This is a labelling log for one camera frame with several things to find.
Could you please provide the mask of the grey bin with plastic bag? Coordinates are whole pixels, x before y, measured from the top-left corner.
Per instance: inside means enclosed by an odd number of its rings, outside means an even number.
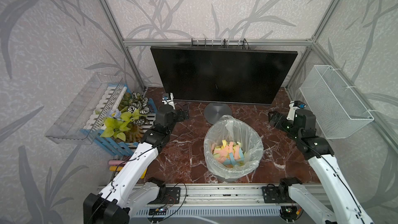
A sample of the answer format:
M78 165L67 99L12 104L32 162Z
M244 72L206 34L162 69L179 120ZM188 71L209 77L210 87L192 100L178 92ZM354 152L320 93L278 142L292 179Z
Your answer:
M230 115L222 116L208 130L203 147L210 173L229 183L255 171L264 150L258 133Z

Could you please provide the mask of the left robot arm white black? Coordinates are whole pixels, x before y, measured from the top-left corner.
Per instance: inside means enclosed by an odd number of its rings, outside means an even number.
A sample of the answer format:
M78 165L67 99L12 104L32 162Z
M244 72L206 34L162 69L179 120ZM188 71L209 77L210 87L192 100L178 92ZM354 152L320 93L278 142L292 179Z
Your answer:
M123 163L123 169L99 194L89 194L83 203L85 224L127 224L141 208L156 200L162 182L152 180L137 191L134 187L145 170L170 141L175 125L189 119L187 105L176 109L162 105L155 121L142 137L134 155Z

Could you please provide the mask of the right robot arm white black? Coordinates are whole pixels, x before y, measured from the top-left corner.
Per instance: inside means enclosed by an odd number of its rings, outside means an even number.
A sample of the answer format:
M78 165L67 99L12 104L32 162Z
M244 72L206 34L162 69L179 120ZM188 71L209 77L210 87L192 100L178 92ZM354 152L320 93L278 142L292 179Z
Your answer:
M293 107L287 116L269 112L268 122L295 141L297 148L317 174L332 208L315 198L297 178L282 179L280 196L297 203L316 224L371 224L340 170L328 141L316 135L316 116Z

